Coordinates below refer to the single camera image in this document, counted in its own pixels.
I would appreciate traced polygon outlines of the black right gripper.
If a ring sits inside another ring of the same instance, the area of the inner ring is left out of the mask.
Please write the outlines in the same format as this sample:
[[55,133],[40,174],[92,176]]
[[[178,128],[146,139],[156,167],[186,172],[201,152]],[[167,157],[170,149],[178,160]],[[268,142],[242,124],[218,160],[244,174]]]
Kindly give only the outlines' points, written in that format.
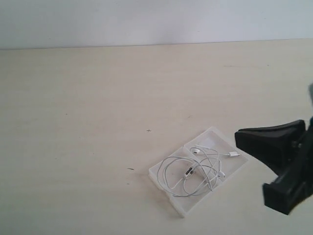
[[244,128],[234,134],[236,147],[280,174],[263,184],[265,206],[288,215],[313,194],[313,120],[271,127]]

